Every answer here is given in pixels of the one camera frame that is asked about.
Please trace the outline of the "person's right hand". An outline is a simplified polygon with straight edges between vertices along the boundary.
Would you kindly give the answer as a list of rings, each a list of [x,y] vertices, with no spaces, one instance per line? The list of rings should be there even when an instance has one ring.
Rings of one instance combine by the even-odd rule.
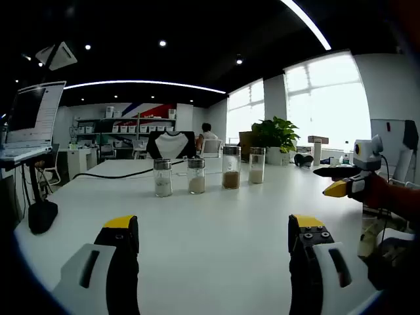
[[[370,208],[386,209],[397,212],[400,187],[389,184],[376,173],[365,181],[362,203]]]

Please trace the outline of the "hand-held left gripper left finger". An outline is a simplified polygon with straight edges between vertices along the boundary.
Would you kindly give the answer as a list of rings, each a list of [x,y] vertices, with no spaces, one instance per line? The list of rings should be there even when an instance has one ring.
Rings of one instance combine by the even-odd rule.
[[[69,314],[139,314],[138,219],[108,221],[60,271],[53,297]]]

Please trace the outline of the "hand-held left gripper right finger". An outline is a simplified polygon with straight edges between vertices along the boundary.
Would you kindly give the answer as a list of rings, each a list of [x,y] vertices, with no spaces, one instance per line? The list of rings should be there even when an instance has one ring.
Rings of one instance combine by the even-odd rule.
[[[314,217],[289,216],[288,252],[290,314],[365,314],[381,296],[367,265]]]

